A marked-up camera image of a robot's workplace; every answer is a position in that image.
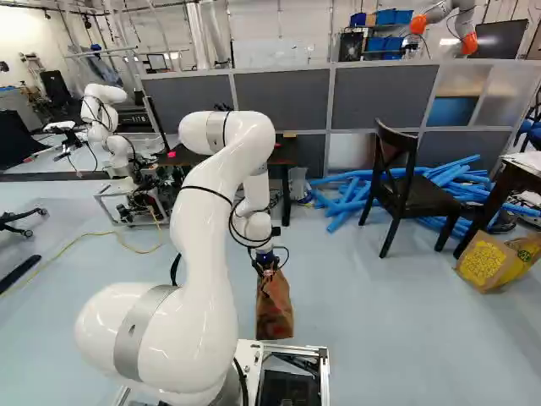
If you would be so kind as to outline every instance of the brown paper bag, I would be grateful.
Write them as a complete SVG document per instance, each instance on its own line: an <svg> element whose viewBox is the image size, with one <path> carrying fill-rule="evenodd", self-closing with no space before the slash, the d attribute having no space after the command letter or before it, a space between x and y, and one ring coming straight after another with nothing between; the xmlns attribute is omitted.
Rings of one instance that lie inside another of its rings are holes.
<svg viewBox="0 0 541 406"><path fill-rule="evenodd" d="M293 307L289 283L280 269L258 278L255 304L256 340L278 340L293 337Z"/></svg>
<svg viewBox="0 0 541 406"><path fill-rule="evenodd" d="M524 275L540 256L539 233L503 243L478 231L456 263L456 272L485 293Z"/></svg>

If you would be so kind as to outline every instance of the white robotic arm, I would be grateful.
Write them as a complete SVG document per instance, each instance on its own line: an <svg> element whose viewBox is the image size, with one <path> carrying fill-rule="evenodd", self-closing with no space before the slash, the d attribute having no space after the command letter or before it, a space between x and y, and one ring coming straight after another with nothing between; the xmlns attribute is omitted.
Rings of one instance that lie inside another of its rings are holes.
<svg viewBox="0 0 541 406"><path fill-rule="evenodd" d="M411 32L422 35L428 24L439 23L456 8L458 14L455 19L455 30L462 43L462 54L471 55L478 46L473 24L475 0L441 0L427 12L413 17L410 24Z"/></svg>
<svg viewBox="0 0 541 406"><path fill-rule="evenodd" d="M128 166L129 143L121 136L113 135L118 126L118 113L111 106L124 102L128 95L123 89L90 83L85 87L80 116L90 124L88 141L101 143L112 153L114 168Z"/></svg>
<svg viewBox="0 0 541 406"><path fill-rule="evenodd" d="M129 387L173 405L204 406L224 387L237 347L225 252L232 202L244 181L237 225L250 239L270 235L270 217L256 210L269 203L268 176L258 168L273 151L275 130L258 112L195 112L178 130L190 150L216 153L189 172L172 210L186 283L107 287L82 309L75 337L91 364ZM270 250L270 242L260 249Z"/></svg>

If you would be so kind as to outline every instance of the chair leg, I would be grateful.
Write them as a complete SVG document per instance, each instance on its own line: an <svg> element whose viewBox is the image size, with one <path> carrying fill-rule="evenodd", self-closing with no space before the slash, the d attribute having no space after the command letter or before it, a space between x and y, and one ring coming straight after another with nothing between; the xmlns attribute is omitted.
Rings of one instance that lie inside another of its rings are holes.
<svg viewBox="0 0 541 406"><path fill-rule="evenodd" d="M434 250L440 252L443 249L445 243L447 242L447 239L449 239L449 236L451 235L453 228L455 227L456 220L458 220L459 216L459 213L450 214L449 216L447 216L447 220L445 221L445 225L440 231L440 236L438 237L438 241L436 241Z"/></svg>
<svg viewBox="0 0 541 406"><path fill-rule="evenodd" d="M358 219L359 226L363 226L364 222L366 222L366 217L369 216L370 209L372 208L372 203L374 203L374 195L370 193L369 198L366 200L366 205L364 206L363 214L361 215L361 218Z"/></svg>
<svg viewBox="0 0 541 406"><path fill-rule="evenodd" d="M16 220L20 220L21 218L25 218L25 217L31 216L34 213L38 213L41 210L42 209L37 208L37 209L30 210L30 211L25 211L24 213L13 214L13 215L7 217L7 222L14 222Z"/></svg>
<svg viewBox="0 0 541 406"><path fill-rule="evenodd" d="M383 247L381 247L380 251L380 258L385 258L387 255L387 251L391 247L392 240L395 238L396 230L398 229L398 224L400 224L401 218L393 218L391 226L389 227L389 231L387 232L387 237L385 238L385 242L383 243Z"/></svg>
<svg viewBox="0 0 541 406"><path fill-rule="evenodd" d="M21 229L21 228L11 227L11 226L9 226L8 224L4 224L4 225L2 226L2 228L3 228L4 230L8 230L8 231L10 231L10 232L12 232L12 233L17 233L17 234L21 234L21 235L25 233L25 230L23 230L23 229Z"/></svg>

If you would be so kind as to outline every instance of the table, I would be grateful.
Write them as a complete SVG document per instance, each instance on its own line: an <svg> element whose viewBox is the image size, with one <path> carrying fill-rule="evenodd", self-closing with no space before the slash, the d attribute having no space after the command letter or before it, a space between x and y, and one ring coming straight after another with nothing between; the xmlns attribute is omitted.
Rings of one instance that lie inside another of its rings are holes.
<svg viewBox="0 0 541 406"><path fill-rule="evenodd" d="M289 192L289 168L297 165L298 144L297 138L283 137L281 134L276 135L276 142L280 146L276 146L272 154L270 154L267 165L279 167L283 193L281 225L283 227L289 227L292 203ZM167 154L159 156L158 166L192 167L208 157L206 155L196 154L182 144L177 145L172 150L175 151L175 156L169 157Z"/></svg>
<svg viewBox="0 0 541 406"><path fill-rule="evenodd" d="M490 220L505 203L507 197L513 192L532 190L541 194L541 172L521 165L520 163L502 159L505 169L498 177L496 185L490 192L489 198L483 206L483 210L473 219L473 223L467 230L466 235L456 247L453 255L459 258L461 253L480 229L486 229Z"/></svg>

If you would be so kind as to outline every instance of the orange robotic arm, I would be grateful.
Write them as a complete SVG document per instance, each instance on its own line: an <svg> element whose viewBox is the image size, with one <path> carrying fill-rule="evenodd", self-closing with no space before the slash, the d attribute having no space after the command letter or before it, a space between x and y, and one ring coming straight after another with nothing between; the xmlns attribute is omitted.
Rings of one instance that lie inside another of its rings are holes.
<svg viewBox="0 0 541 406"><path fill-rule="evenodd" d="M442 0L426 13L413 17L410 23L411 32L417 35L423 34L428 24L439 23L455 8L459 10L455 20L455 30L462 43L462 53L471 55L477 51L478 46L475 25L472 22L475 0Z"/></svg>

